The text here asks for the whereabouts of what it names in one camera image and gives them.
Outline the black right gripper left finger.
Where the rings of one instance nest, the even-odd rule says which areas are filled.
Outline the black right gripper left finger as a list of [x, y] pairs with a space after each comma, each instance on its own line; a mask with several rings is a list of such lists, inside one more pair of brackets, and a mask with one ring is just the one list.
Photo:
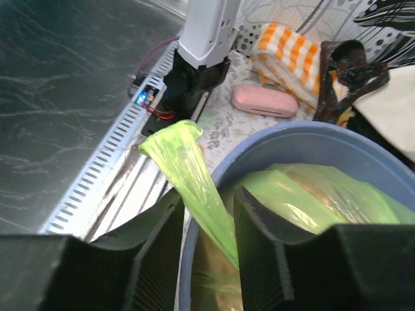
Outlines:
[[174, 189], [120, 227], [1, 236], [2, 310], [172, 310], [184, 224]]

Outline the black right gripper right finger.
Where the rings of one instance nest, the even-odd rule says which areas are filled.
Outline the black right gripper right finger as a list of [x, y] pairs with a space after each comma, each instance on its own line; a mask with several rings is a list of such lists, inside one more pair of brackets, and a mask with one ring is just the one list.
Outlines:
[[337, 224], [314, 235], [244, 187], [234, 223], [245, 310], [413, 310], [414, 226]]

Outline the green plastic trash bag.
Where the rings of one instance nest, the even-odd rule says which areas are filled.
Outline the green plastic trash bag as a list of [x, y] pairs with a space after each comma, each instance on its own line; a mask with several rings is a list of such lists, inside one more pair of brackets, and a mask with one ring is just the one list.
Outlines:
[[273, 213], [314, 235], [337, 224], [414, 226], [414, 208], [327, 165], [275, 163], [220, 189], [197, 144], [201, 133], [194, 122], [181, 121], [152, 134], [140, 146], [180, 193], [193, 217], [182, 259], [182, 309], [189, 307], [197, 229], [202, 229], [239, 271], [233, 211], [238, 187], [244, 187]]

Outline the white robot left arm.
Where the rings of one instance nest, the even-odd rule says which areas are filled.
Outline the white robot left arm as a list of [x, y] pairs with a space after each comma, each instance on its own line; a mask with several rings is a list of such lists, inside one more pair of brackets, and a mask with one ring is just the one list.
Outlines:
[[230, 66], [233, 28], [240, 1], [189, 1], [183, 31], [174, 52], [163, 103], [175, 117], [189, 118], [201, 96], [220, 85]]

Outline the blue trash bin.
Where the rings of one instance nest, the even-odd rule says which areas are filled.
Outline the blue trash bin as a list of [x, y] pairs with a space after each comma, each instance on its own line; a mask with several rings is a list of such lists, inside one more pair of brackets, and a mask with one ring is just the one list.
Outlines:
[[213, 173], [223, 189], [275, 163], [335, 167], [414, 208], [414, 173], [375, 142], [332, 124], [296, 121], [266, 128], [236, 146]]

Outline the cream canvas tote bag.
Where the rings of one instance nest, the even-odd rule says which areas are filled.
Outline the cream canvas tote bag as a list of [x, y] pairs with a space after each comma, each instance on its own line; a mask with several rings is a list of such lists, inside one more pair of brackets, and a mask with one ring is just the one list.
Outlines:
[[391, 69], [389, 82], [353, 106], [388, 143], [414, 160], [414, 66]]

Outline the pink pencil case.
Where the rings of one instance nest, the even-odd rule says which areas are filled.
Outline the pink pencil case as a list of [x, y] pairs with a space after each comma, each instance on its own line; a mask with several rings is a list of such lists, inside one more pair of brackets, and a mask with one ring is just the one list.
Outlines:
[[241, 111], [270, 117], [291, 118], [298, 111], [294, 97], [275, 89], [246, 84], [233, 87], [231, 102]]

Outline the orange checkered cloth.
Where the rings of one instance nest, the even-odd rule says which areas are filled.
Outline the orange checkered cloth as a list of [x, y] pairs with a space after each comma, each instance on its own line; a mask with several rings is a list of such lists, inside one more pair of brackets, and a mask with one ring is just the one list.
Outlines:
[[293, 95], [315, 112], [320, 91], [320, 44], [277, 23], [261, 27], [250, 59], [264, 84]]

